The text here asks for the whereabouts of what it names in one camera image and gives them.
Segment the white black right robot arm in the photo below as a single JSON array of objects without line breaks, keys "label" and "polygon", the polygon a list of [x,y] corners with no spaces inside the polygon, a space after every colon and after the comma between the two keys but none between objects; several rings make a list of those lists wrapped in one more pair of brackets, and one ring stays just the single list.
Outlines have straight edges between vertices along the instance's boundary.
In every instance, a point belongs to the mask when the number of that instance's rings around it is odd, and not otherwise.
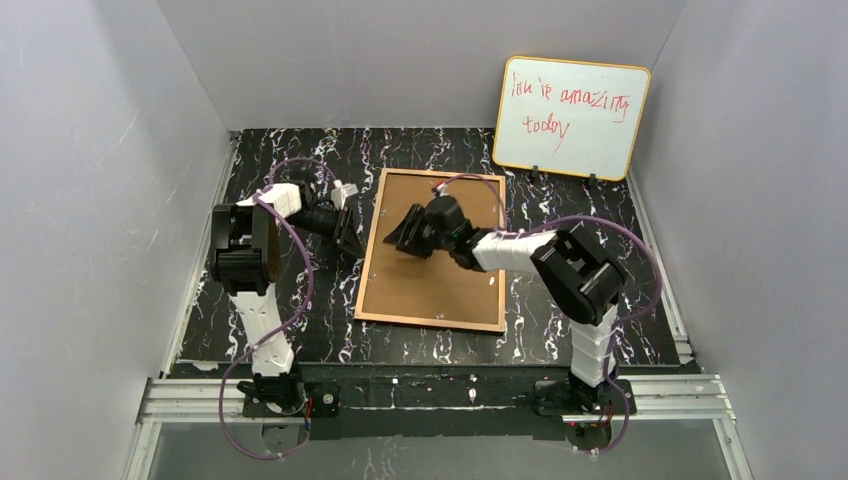
[{"label": "white black right robot arm", "polygon": [[450,195],[414,204],[383,242],[421,259],[446,251],[462,268],[535,274],[570,321],[570,373],[595,388],[615,368],[609,351],[623,268],[579,225],[536,233],[476,227]]}]

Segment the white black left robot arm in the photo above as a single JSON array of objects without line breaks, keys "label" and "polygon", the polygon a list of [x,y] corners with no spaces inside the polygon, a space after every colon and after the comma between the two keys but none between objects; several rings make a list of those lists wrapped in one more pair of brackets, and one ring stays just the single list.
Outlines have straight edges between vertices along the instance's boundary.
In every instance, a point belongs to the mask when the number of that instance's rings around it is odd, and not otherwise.
[{"label": "white black left robot arm", "polygon": [[352,208],[357,194],[356,185],[333,180],[325,206],[314,182],[289,181],[213,208],[208,271],[236,307],[255,375],[289,375],[295,364],[276,304],[275,284],[282,271],[279,229],[317,234],[341,252],[361,258],[364,250]]}]

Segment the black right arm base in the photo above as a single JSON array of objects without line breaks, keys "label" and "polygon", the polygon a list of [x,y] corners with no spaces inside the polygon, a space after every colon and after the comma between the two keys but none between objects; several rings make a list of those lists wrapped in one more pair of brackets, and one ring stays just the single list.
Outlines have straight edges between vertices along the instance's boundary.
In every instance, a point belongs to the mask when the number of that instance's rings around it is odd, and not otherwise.
[{"label": "black right arm base", "polygon": [[613,385],[602,381],[598,386],[586,385],[576,377],[566,380],[537,381],[526,394],[533,411],[542,416],[595,415],[612,406],[613,414],[637,412],[635,394],[629,381],[617,379]]}]

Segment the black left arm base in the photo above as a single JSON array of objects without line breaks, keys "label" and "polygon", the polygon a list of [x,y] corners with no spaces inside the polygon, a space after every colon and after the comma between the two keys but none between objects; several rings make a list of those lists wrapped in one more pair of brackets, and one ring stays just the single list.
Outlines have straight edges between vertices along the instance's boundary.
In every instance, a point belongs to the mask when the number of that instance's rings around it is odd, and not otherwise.
[{"label": "black left arm base", "polygon": [[245,395],[246,418],[335,418],[339,413],[340,388],[332,382],[305,382],[298,374],[241,380],[237,390]]}]

